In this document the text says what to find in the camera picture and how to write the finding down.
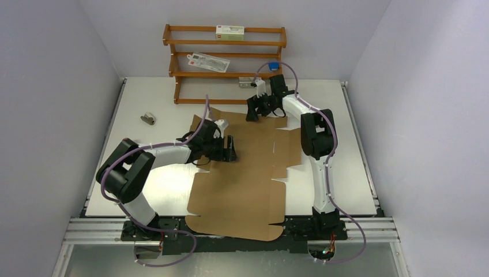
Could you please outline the brown cardboard box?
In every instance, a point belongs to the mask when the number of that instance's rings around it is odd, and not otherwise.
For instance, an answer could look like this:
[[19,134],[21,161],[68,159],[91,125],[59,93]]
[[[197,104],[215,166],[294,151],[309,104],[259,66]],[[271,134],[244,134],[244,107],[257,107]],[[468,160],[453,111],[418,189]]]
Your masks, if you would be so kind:
[[301,164],[300,129],[288,130],[287,118],[265,117],[247,122],[244,113],[212,108],[226,119],[225,134],[234,137],[238,159],[210,162],[194,176],[187,216],[200,224],[211,220],[257,224],[281,223],[285,219],[287,168]]

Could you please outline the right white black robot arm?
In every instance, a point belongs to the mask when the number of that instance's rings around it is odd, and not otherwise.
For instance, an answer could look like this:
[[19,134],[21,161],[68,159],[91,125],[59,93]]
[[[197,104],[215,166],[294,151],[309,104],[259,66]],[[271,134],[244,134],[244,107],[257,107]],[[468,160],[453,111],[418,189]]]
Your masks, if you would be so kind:
[[257,122],[259,117],[274,114],[277,109],[300,121],[300,143],[309,157],[313,173],[314,201],[311,232],[319,239],[326,238],[340,224],[340,211],[334,203],[332,157],[338,146],[332,112],[320,110],[302,99],[296,90],[289,90],[284,76],[269,78],[271,94],[266,93],[266,82],[253,78],[254,96],[247,99],[246,121]]

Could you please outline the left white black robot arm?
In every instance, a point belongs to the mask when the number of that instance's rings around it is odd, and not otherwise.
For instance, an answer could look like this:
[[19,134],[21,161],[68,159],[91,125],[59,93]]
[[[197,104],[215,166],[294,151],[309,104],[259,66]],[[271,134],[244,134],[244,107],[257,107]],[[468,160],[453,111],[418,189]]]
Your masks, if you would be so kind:
[[236,161],[234,138],[224,134],[227,127],[225,119],[205,119],[197,130],[162,147],[140,146],[126,138],[99,168],[96,181],[138,222],[137,233],[143,239],[154,239],[160,231],[159,216],[142,192],[149,173],[172,164],[195,164],[202,157],[216,162]]

